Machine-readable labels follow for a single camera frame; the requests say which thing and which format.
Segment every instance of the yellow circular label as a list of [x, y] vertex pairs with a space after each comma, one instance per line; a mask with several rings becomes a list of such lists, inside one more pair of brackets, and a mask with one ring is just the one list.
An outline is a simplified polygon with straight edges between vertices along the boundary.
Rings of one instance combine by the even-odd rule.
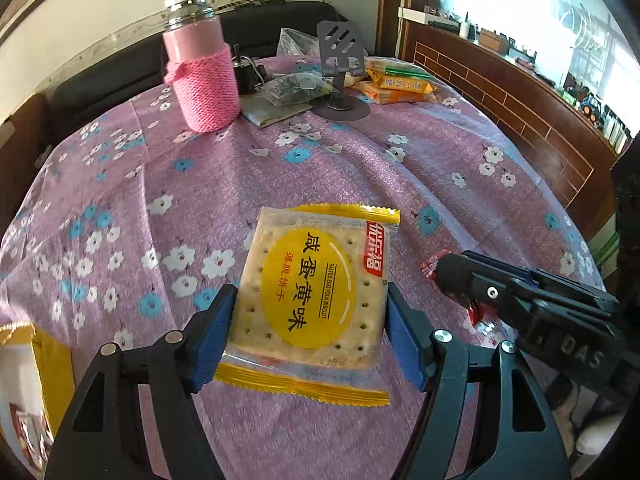
[[260, 288], [271, 327], [299, 348], [330, 344], [351, 320], [351, 265], [324, 231], [295, 229], [278, 240], [265, 259]]

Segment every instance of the salted egg yolk biscuit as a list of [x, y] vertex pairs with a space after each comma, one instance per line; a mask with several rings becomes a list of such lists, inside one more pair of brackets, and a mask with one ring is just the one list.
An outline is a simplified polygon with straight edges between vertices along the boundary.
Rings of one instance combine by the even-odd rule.
[[385, 320], [385, 236], [375, 222], [263, 208], [228, 342], [287, 362], [375, 366]]

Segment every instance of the biscuit package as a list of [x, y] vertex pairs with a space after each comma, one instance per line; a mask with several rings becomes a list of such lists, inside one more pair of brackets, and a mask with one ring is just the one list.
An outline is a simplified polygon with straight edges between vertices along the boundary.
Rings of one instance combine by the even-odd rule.
[[262, 208], [216, 378], [335, 404], [380, 406], [375, 370], [399, 212]]

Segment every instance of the floral tablecloth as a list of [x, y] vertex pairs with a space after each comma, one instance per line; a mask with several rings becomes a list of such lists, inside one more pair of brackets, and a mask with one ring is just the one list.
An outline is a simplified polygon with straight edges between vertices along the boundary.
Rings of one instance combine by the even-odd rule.
[[[296, 61], [264, 63], [288, 73]], [[238, 118], [202, 135], [188, 130], [171, 87], [115, 107], [56, 147], [5, 233], [0, 324], [30, 320], [71, 346], [79, 379], [102, 343], [150, 344], [206, 308], [223, 283], [237, 284], [262, 206], [313, 202], [399, 208], [392, 279], [434, 326], [467, 342], [495, 345], [500, 335], [479, 334], [421, 274], [442, 249], [602, 286], [544, 181], [471, 104], [447, 88], [437, 102], [369, 104], [370, 115], [351, 123], [306, 112], [263, 130]], [[378, 369], [391, 398], [382, 408], [215, 381], [194, 400], [230, 480], [385, 479], [423, 394], [403, 379], [386, 339]], [[462, 447], [473, 420], [463, 417]], [[148, 447], [166, 474], [153, 431]], [[457, 453], [452, 471], [464, 463]]]

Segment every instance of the pink thermos bottle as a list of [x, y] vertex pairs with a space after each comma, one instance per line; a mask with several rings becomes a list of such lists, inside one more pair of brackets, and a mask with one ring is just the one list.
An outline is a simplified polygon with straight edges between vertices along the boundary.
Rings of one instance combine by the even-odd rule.
[[172, 84], [189, 127], [226, 128], [240, 113], [238, 86], [220, 19], [207, 0], [165, 0], [162, 35], [169, 56], [164, 81]]

